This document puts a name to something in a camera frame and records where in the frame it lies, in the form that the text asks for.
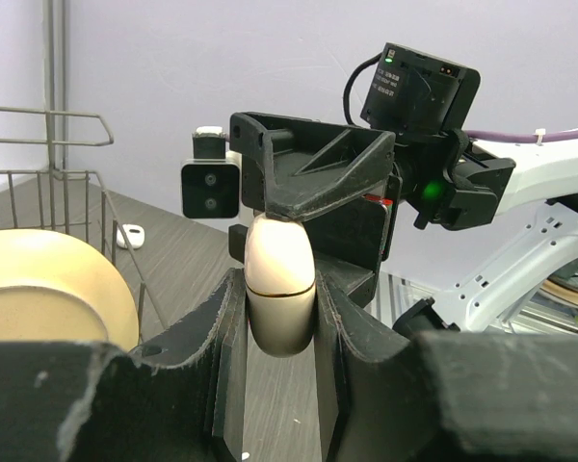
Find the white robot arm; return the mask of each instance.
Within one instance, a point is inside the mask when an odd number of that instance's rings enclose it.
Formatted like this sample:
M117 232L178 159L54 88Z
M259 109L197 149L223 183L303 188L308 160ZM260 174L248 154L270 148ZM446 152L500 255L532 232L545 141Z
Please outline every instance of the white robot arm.
M548 199L578 193L578 139L546 143L476 141L474 147L516 168L497 215L543 200L534 217L474 273L433 296L433 308L448 325L483 331L505 322L533 296L553 272L578 258L578 212Z

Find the egg-shaped object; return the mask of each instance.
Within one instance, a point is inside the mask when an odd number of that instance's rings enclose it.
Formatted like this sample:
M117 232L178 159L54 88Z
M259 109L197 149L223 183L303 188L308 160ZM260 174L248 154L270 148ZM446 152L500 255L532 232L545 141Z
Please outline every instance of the egg-shaped object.
M303 351L312 338L315 260L304 227L256 217L244 257L252 336L276 357Z

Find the wooden floor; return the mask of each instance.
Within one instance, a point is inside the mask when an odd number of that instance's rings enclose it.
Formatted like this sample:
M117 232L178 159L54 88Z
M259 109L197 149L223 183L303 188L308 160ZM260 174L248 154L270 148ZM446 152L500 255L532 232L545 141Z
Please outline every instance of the wooden floor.
M50 190L47 178L40 179L42 214L51 223ZM68 197L69 234L86 239L101 249L101 193L88 187L89 214L86 220L86 181L54 182L57 229L65 231L65 195ZM169 323L174 323L207 298L224 272L239 264L227 251L226 234L122 195L111 193L122 224L141 225L145 245L136 251L149 289ZM16 224L40 226L37 178L14 188ZM107 206L106 254L111 255L112 217ZM0 228L14 225L11 195L0 193ZM140 279L126 250L117 249L116 263L137 300ZM145 301L142 332L150 338L162 331L149 297ZM265 355L250 337L245 413L244 452L248 461L320 461L317 396L312 345L289 359Z

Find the black bracket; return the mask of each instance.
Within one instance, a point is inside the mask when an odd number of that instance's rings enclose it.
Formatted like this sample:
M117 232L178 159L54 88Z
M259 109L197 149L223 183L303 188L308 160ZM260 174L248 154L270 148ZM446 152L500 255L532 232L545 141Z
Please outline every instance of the black bracket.
M256 113L231 116L230 148L243 156L242 201L273 218L308 221L383 185L395 135Z

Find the white wall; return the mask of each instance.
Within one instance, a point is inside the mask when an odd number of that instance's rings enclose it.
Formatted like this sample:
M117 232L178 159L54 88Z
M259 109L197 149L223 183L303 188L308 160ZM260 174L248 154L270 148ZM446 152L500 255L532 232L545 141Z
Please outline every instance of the white wall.
M239 111L342 122L348 74L387 41L479 69L466 128L578 124L578 0L71 0L69 27L70 107L104 114L117 139L102 152L71 149L71 164L95 167L111 189L175 213L180 162L197 126L226 126ZM75 121L71 134L93 136ZM459 243L479 260L515 220L420 234L412 211L401 212L387 268L435 286L453 282L449 268L475 264ZM435 269L420 263L432 260Z
M0 1L0 106L43 107L42 3ZM43 139L43 117L0 114L0 138ZM0 144L0 169L41 168L42 146ZM0 191L6 187L0 176Z

